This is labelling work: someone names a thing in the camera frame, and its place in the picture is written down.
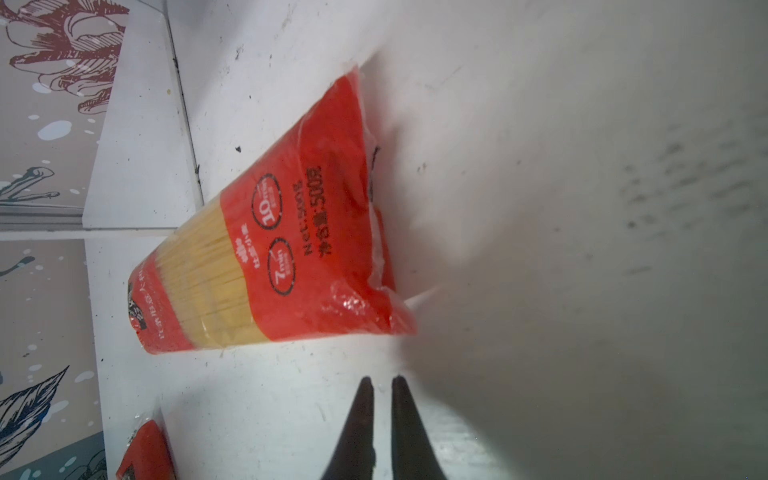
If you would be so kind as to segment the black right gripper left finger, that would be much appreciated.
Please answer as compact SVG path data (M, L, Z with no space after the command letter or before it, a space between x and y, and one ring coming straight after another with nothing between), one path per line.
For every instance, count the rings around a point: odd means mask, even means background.
M374 389L370 377L364 377L357 388L347 419L323 480L371 480L375 467Z

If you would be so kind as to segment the red spaghetti pack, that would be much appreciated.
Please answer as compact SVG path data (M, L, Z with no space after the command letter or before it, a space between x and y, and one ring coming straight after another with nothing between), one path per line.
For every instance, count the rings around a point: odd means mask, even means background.
M117 480L176 480L165 435L155 420L137 430L116 471Z
M134 268L143 349L414 333L373 200L377 153L352 69Z

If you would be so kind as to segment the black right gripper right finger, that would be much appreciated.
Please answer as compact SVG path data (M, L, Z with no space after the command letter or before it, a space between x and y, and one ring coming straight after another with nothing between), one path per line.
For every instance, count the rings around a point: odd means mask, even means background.
M405 377L392 381L391 463L395 480L446 480Z

